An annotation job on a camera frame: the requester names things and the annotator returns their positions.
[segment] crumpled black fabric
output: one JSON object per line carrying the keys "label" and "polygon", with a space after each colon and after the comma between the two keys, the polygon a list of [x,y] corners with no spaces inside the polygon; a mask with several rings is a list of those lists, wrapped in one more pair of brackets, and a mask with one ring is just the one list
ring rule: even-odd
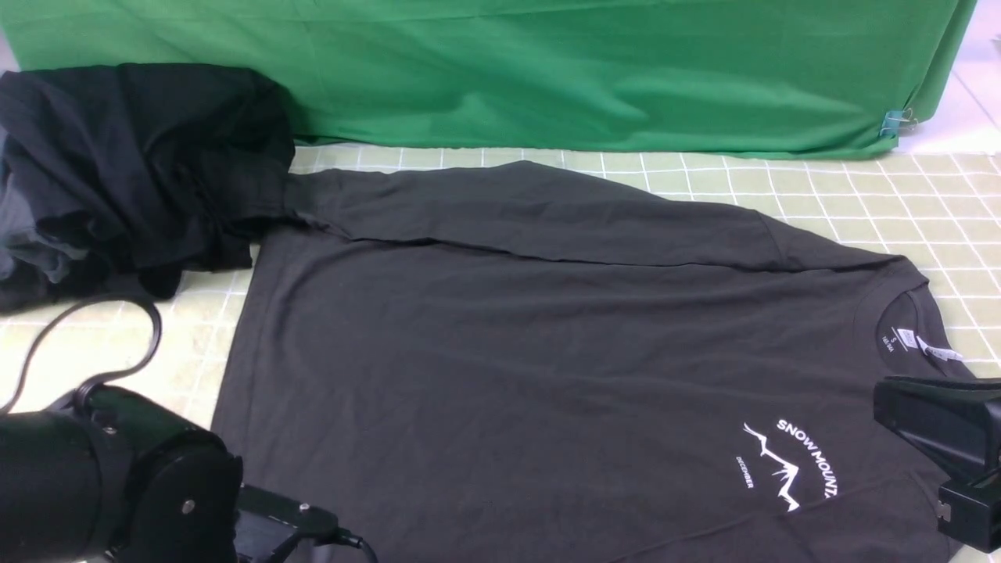
{"label": "crumpled black fabric", "polygon": [[283,215],[281,96],[203,64],[0,75],[0,313],[248,267],[260,219]]}

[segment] grid mat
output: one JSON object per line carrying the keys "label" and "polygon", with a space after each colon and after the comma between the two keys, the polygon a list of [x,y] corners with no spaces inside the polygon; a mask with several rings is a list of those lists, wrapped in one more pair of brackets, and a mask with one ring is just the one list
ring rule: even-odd
{"label": "grid mat", "polygon": [[[950,344],[980,377],[1001,377],[1001,157],[890,154],[864,162],[768,161],[694,153],[534,149],[299,148],[292,171],[391,172],[534,160],[672,199],[752,207],[843,244],[908,256],[931,279]],[[160,310],[160,352],[124,386],[207,426],[250,271],[185,273]],[[0,394],[35,334],[64,306],[0,319]],[[84,310],[36,356],[20,411],[41,408],[86,377],[136,362],[149,337],[132,307]],[[972,551],[957,561],[985,561]]]}

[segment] t-shirt sleeve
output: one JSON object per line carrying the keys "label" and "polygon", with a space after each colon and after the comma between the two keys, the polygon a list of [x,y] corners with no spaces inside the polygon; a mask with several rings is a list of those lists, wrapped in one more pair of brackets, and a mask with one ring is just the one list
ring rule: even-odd
{"label": "t-shirt sleeve", "polygon": [[902,256],[844,246],[768,215],[758,213],[758,216],[775,240],[784,270],[842,269],[902,259]]}
{"label": "t-shirt sleeve", "polygon": [[437,241],[548,260],[838,267],[886,256],[842,248],[757,211],[675,201],[533,162],[423,172],[292,176],[286,205],[349,239]]}

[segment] black t-shirt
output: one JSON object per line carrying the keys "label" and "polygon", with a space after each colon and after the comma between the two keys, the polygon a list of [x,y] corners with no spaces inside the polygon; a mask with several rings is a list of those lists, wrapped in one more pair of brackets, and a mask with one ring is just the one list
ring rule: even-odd
{"label": "black t-shirt", "polygon": [[944,474],[873,421],[885,376],[972,377],[892,340],[948,349],[906,258],[530,163],[333,170],[287,203],[321,230],[263,244],[213,428],[383,561],[957,549]]}

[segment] green backdrop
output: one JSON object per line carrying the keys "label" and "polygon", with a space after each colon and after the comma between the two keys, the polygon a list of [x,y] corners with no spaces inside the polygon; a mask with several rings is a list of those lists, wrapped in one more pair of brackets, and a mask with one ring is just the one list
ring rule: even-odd
{"label": "green backdrop", "polygon": [[865,157],[931,117],[974,0],[3,0],[24,69],[210,62],[303,138]]}

